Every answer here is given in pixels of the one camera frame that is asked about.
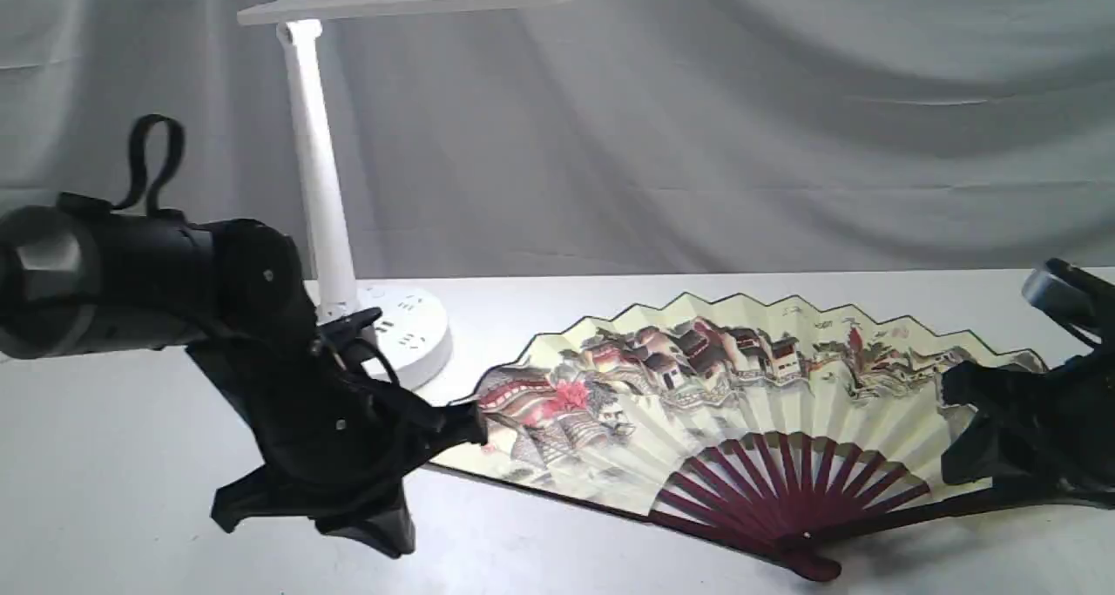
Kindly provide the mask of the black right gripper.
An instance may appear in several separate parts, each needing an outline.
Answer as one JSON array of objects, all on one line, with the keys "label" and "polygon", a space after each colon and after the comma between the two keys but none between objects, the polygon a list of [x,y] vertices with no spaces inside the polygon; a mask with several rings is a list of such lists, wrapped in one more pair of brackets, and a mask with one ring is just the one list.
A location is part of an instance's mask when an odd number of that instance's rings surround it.
[{"label": "black right gripper", "polygon": [[1057,480],[1112,489],[1112,351],[1095,349],[1051,370],[963,361],[941,375],[941,406],[1024,418],[977,416],[941,456],[943,481]]}]

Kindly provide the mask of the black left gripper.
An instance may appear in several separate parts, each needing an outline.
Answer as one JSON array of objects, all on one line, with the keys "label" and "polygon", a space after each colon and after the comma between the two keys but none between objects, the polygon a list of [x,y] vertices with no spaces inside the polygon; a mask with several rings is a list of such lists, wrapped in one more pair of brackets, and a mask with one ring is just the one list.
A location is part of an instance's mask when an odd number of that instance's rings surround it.
[{"label": "black left gripper", "polygon": [[436,409],[405,389],[375,338],[381,320],[381,309],[366,308],[320,326],[188,345],[263,460],[216,490],[210,517],[223,531],[250,518],[306,518],[322,536],[394,559],[415,552],[403,476],[458,445],[483,447],[489,425],[477,402]]}]

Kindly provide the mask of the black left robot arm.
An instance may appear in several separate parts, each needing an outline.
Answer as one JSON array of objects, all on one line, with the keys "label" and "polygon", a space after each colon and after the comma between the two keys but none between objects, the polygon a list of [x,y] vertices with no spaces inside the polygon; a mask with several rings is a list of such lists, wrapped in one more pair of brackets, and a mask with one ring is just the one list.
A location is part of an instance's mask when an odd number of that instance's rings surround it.
[{"label": "black left robot arm", "polygon": [[307,518],[391,558],[416,547],[403,478],[489,432],[474,403],[405,389],[379,308],[319,321],[294,242],[255,220],[195,225],[61,194],[3,216],[3,355],[183,348],[263,464],[215,492],[223,531]]}]

